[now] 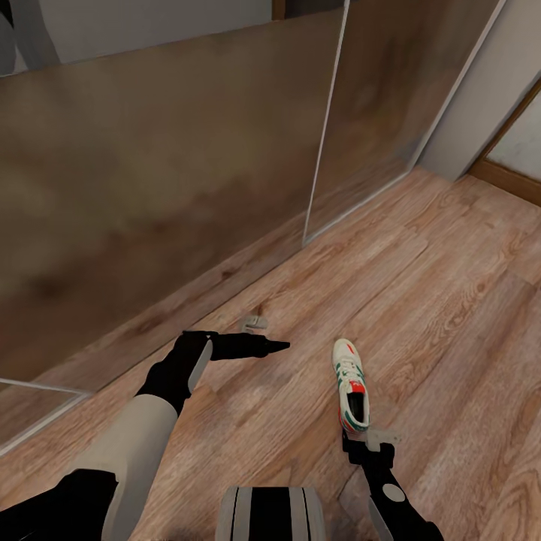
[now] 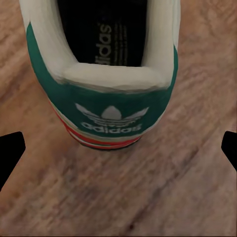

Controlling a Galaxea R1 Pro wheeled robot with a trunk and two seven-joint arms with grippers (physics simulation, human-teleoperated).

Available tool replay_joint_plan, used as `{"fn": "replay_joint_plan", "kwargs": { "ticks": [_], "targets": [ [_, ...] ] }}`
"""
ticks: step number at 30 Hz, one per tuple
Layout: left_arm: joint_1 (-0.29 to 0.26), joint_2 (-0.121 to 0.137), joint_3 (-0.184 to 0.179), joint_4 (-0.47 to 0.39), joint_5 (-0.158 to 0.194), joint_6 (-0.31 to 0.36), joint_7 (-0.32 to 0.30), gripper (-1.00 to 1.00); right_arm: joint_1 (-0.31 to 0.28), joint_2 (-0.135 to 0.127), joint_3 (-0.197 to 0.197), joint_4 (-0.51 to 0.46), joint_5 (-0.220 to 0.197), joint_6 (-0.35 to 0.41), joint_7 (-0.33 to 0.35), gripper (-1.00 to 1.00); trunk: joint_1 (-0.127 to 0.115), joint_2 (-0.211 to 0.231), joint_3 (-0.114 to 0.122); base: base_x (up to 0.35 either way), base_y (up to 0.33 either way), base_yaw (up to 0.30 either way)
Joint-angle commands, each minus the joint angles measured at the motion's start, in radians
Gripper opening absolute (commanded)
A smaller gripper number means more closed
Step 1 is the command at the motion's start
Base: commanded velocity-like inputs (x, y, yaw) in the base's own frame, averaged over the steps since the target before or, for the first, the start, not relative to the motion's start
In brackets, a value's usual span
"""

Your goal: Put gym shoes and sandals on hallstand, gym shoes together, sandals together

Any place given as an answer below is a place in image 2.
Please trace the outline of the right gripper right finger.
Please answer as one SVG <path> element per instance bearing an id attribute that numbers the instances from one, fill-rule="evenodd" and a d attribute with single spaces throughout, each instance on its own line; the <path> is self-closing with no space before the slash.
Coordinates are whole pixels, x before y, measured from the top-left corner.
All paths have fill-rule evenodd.
<path id="1" fill-rule="evenodd" d="M 226 131 L 221 149 L 237 171 L 237 133 Z"/>

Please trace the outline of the gym shoe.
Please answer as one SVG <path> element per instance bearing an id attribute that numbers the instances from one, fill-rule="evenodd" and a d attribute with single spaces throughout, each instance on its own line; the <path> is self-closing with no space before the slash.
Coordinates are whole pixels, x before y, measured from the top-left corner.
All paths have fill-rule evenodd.
<path id="1" fill-rule="evenodd" d="M 48 100 L 84 147 L 128 148 L 162 118 L 178 71 L 180 0 L 19 0 Z"/>

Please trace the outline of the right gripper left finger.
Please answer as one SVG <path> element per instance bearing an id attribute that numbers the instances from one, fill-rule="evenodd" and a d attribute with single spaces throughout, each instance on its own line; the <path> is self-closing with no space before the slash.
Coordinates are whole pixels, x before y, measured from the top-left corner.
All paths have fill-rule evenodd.
<path id="1" fill-rule="evenodd" d="M 25 150 L 26 144 L 21 131 L 0 137 L 0 191 Z"/>

